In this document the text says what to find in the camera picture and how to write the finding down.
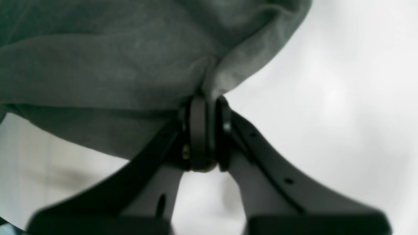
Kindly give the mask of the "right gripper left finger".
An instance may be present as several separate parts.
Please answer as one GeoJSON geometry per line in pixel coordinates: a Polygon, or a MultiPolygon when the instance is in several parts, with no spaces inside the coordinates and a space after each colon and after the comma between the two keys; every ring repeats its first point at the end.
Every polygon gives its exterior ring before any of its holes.
{"type": "Polygon", "coordinates": [[[217,164],[207,144],[207,102],[194,96],[131,162],[63,202],[38,211],[28,235],[173,235],[185,171],[217,164]]]}

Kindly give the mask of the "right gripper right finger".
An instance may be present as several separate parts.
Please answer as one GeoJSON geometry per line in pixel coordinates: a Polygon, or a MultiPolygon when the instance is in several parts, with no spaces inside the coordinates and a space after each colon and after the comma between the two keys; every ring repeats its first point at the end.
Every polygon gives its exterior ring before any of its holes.
{"type": "Polygon", "coordinates": [[[245,235],[391,235],[385,214],[288,162],[224,97],[216,102],[217,159],[239,186],[245,235]]]}

